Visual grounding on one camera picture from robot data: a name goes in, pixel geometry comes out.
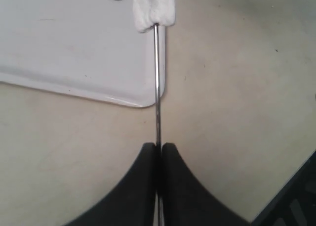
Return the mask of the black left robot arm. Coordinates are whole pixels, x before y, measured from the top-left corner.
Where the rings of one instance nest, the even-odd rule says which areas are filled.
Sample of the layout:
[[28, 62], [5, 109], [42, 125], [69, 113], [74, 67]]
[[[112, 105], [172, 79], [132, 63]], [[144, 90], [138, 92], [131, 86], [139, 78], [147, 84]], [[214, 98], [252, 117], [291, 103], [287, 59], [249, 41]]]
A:
[[312, 155], [267, 207], [249, 222], [216, 199], [190, 171], [176, 145], [145, 143], [121, 181], [72, 226], [151, 226], [156, 194], [167, 226], [313, 226], [316, 157]]

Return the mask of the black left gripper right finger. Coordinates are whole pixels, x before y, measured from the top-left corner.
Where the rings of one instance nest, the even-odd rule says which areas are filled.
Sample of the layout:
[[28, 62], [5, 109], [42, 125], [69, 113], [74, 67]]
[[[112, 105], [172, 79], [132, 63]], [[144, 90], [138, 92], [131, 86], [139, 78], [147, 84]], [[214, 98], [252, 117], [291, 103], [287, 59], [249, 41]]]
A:
[[248, 226], [198, 181], [173, 143], [162, 147], [160, 188], [166, 226]]

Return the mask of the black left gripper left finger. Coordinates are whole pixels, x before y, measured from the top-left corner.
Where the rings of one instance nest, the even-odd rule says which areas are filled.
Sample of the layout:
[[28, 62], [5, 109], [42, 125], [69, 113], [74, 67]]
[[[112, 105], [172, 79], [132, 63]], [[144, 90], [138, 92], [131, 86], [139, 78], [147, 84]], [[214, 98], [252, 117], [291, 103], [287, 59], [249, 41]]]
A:
[[156, 201], [158, 149], [145, 143], [120, 182], [68, 226], [151, 226]]

